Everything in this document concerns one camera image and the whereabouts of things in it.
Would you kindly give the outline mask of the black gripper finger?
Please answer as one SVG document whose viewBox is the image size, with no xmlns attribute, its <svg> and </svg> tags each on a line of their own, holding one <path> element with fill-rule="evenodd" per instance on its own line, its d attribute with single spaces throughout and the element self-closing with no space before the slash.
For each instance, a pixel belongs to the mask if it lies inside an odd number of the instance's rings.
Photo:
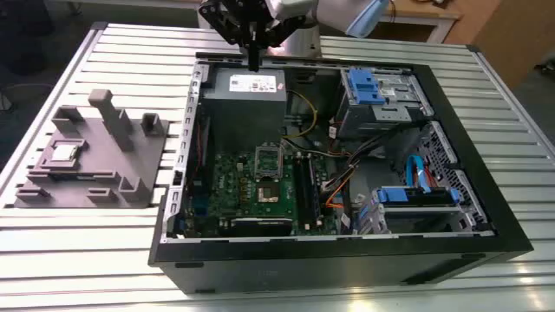
<svg viewBox="0 0 555 312">
<path fill-rule="evenodd" d="M 267 29 L 266 23 L 256 22 L 254 34 L 254 70 L 256 72 L 262 63 L 262 51 L 268 47 L 279 47 L 299 27 L 299 18 L 288 18 L 270 29 Z"/>
<path fill-rule="evenodd" d="M 198 12 L 230 45 L 238 45 L 247 56 L 248 69 L 256 71 L 256 46 L 251 22 L 242 1 L 202 1 Z"/>
</svg>

